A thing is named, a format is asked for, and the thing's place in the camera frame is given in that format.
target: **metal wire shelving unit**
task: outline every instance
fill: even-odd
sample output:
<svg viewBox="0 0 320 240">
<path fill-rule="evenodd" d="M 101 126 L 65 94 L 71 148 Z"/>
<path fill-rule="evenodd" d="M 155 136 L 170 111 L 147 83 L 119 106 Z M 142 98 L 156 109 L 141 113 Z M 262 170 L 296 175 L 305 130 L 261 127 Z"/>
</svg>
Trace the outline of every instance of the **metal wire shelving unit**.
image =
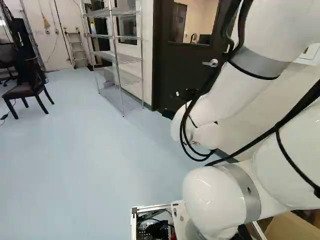
<svg viewBox="0 0 320 240">
<path fill-rule="evenodd" d="M 93 65 L 94 76 L 96 84 L 98 87 L 99 94 L 104 96 L 109 100 L 124 116 L 126 112 L 137 108 L 141 102 L 142 108 L 144 108 L 144 68 L 143 68 L 143 33 L 142 33 L 142 0 L 140 0 L 140 9 L 121 9 L 112 6 L 112 0 L 102 0 L 107 7 L 99 10 L 91 11 L 86 13 L 84 0 L 81 0 L 81 13 L 84 21 L 84 32 L 85 36 L 88 38 L 102 38 L 110 39 L 113 42 L 113 49 L 109 51 L 93 51 L 90 47 L 89 41 L 88 48 L 90 49 L 91 62 Z M 114 17 L 127 17 L 127 16 L 140 16 L 140 36 L 122 36 L 116 35 L 115 27 L 116 22 Z M 105 34 L 91 34 L 89 33 L 89 26 L 87 18 L 105 18 L 110 19 L 111 29 L 108 27 L 108 21 L 106 28 L 108 28 L 108 35 Z M 117 40 L 118 39 L 129 39 L 140 41 L 140 53 L 141 57 L 131 56 L 123 53 L 117 52 Z M 103 73 L 101 73 L 101 68 L 94 67 L 94 56 L 101 59 L 112 62 L 112 67 L 103 67 Z M 127 72 L 119 68 L 120 64 L 130 64 L 130 63 L 141 63 L 141 75 L 136 76 L 130 72 Z M 138 96 L 132 93 L 140 91 Z"/>
</svg>

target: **black chair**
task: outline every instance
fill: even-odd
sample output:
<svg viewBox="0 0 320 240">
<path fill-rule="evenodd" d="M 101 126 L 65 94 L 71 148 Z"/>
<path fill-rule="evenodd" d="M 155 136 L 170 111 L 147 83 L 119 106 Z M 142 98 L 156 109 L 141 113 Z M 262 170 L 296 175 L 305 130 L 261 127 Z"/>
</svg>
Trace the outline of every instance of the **black chair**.
<svg viewBox="0 0 320 240">
<path fill-rule="evenodd" d="M 19 78 L 23 78 L 21 81 L 23 83 L 18 84 L 17 86 L 15 86 L 14 88 L 10 89 L 2 95 L 3 100 L 5 101 L 6 105 L 8 106 L 10 112 L 12 113 L 15 119 L 18 119 L 18 115 L 10 102 L 10 100 L 12 99 L 21 99 L 25 107 L 28 108 L 29 105 L 26 101 L 26 98 L 35 97 L 44 113 L 49 114 L 39 97 L 39 94 L 42 91 L 44 91 L 49 101 L 52 104 L 55 104 L 45 87 L 45 83 L 41 80 L 41 77 L 39 76 L 37 66 L 38 62 L 36 57 L 25 60 L 23 67 L 23 76 L 19 74 Z"/>
<path fill-rule="evenodd" d="M 4 81 L 3 86 L 7 86 L 7 82 L 14 80 L 17 77 L 14 76 L 10 70 L 11 67 L 15 67 L 16 64 L 16 50 L 13 42 L 0 43 L 0 69 L 7 69 L 9 78 Z"/>
</svg>

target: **door handle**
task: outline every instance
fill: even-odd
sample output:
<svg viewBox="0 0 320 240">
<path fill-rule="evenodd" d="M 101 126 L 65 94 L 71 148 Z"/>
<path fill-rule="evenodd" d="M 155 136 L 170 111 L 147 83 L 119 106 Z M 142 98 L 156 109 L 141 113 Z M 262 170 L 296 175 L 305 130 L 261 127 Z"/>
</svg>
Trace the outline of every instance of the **door handle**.
<svg viewBox="0 0 320 240">
<path fill-rule="evenodd" d="M 202 62 L 203 65 L 209 66 L 211 68 L 217 67 L 218 63 L 219 63 L 218 60 L 215 58 L 211 59 L 210 61 L 203 61 Z"/>
</svg>

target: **glass window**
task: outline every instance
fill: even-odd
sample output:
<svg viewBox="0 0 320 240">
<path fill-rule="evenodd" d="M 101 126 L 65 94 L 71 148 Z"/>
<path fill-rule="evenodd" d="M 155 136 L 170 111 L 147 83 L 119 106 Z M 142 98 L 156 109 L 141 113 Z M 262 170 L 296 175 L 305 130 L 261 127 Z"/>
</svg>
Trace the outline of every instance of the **glass window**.
<svg viewBox="0 0 320 240">
<path fill-rule="evenodd" d="M 115 7 L 122 10 L 135 10 L 136 0 L 114 0 Z M 118 36 L 137 36 L 137 17 L 135 15 L 116 17 Z M 119 39 L 119 43 L 137 45 L 136 39 Z"/>
<path fill-rule="evenodd" d="M 169 41 L 210 45 L 218 3 L 219 0 L 174 0 Z"/>
</svg>

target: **door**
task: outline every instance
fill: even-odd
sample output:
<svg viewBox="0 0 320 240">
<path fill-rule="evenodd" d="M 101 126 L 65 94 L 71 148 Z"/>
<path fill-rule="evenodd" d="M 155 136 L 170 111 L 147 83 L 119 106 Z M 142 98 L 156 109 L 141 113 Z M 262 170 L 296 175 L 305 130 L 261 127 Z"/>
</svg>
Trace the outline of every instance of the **door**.
<svg viewBox="0 0 320 240">
<path fill-rule="evenodd" d="M 176 112 L 185 89 L 199 89 L 212 72 L 203 65 L 226 50 L 218 33 L 231 0 L 154 0 L 154 110 Z"/>
</svg>

